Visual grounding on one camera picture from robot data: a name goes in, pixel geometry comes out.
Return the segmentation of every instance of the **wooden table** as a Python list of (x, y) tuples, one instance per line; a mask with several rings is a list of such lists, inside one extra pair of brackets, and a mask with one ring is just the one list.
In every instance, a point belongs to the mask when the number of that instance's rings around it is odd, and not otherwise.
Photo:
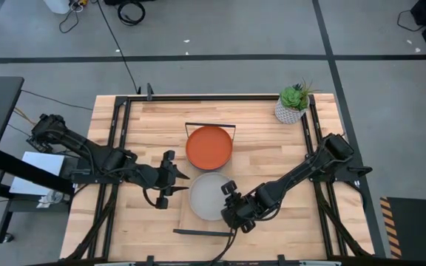
[[(315, 98), (323, 135), (343, 133), (334, 95), (316, 94)], [(97, 97), (88, 133), (90, 140), (107, 144), (114, 102), (115, 96)], [(192, 178), (181, 180), (179, 185), (188, 186), (201, 172), (186, 159), (185, 122), (234, 124), (237, 131), (233, 155), (220, 171), (237, 183), (240, 192), (249, 192), (260, 183), (283, 176), (300, 164), (306, 154), (302, 124), (282, 124), (274, 116), (274, 107), (272, 100), (134, 102), (126, 149), (139, 156), (139, 163), (155, 167), (166, 150), (174, 150), (174, 162)], [(121, 134), (123, 108), (115, 145)], [(308, 119), (313, 131), (310, 114)], [(314, 132), (311, 136), (315, 146)], [(343, 183), (335, 183), (334, 189), (343, 224), (366, 251), (373, 253), (360, 195)], [(89, 185), (73, 200), (61, 257), (74, 251), (92, 225), (97, 195), (98, 185)], [(157, 196), (155, 191), (149, 195), (151, 199)], [(336, 234), (329, 220), (328, 224), (334, 252), (338, 254)], [(154, 255), (156, 261), (204, 261), (216, 257), (226, 245), (226, 237), (180, 235), (172, 233), (175, 228), (228, 230), (223, 221), (206, 222), (195, 216), (189, 206), (188, 191), (170, 197), (167, 210), (156, 210), (144, 200), (138, 186), (124, 183), (118, 194), (109, 260), (146, 261), (148, 255)], [(104, 228), (98, 235), (98, 256), (103, 236)], [(284, 254), (286, 259), (326, 257), (317, 201), (309, 181), (301, 182), (286, 194), (275, 219), (258, 222), (251, 233), (239, 232), (223, 258), (275, 260), (278, 254)]]

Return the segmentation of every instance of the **succulent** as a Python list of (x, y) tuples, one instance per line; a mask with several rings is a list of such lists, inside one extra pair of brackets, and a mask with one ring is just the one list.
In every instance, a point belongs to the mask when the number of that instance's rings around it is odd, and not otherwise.
[(302, 83), (286, 87), (280, 93), (280, 100), (284, 107), (302, 111), (308, 107), (308, 95), (311, 93), (311, 84), (307, 85), (305, 80)]

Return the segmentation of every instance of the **white patterned pot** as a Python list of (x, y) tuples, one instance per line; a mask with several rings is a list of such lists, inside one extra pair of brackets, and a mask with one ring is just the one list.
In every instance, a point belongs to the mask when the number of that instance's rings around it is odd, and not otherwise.
[(307, 108), (302, 111), (298, 111), (292, 108), (284, 107), (282, 105), (282, 101), (277, 101), (275, 105), (275, 116), (282, 123), (296, 123), (300, 121), (300, 118), (305, 114), (308, 110), (308, 106), (310, 105), (310, 99), (308, 98)]

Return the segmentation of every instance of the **orange bowl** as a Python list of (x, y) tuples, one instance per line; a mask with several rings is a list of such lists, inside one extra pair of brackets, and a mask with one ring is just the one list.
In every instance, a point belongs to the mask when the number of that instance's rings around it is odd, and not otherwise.
[(193, 131), (186, 141), (186, 156), (190, 163), (203, 170), (215, 170), (231, 158), (233, 140), (226, 130), (203, 126)]

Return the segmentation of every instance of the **gray floor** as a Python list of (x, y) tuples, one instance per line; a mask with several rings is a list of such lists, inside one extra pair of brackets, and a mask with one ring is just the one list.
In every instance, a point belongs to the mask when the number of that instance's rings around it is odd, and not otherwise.
[[(420, 33), (396, 26), (397, 14), (415, 2), (320, 0), (334, 54), (426, 54)], [(125, 55), (325, 54), (308, 0), (157, 0), (145, 3), (147, 16), (137, 27), (122, 25), (115, 9), (103, 7)], [(96, 5), (89, 4), (79, 18), (72, 32), (61, 34), (63, 16), (43, 1), (6, 0), (0, 10), (0, 58), (120, 56)], [(407, 16), (402, 22), (416, 26)], [(150, 82), (158, 94), (279, 92), (301, 78), (335, 92), (327, 61), (128, 65), (138, 86)], [(426, 199), (426, 61), (338, 61), (337, 66), (363, 160), (374, 168), (368, 180), (376, 210), (381, 196)], [(0, 75), (22, 76), (24, 89), (82, 106), (92, 106), (96, 95), (134, 93), (123, 63), (0, 64)], [(87, 133), (87, 111), (26, 94), (17, 106), (34, 120), (42, 112), (63, 115), (71, 129)], [(20, 117), (10, 123), (30, 130)], [(21, 157), (32, 150), (24, 140), (8, 128), (0, 149)], [(0, 204), (0, 217), (3, 210)], [(16, 241), (0, 245), (0, 265), (55, 261), (66, 223), (66, 214), (16, 214), (10, 225)]]

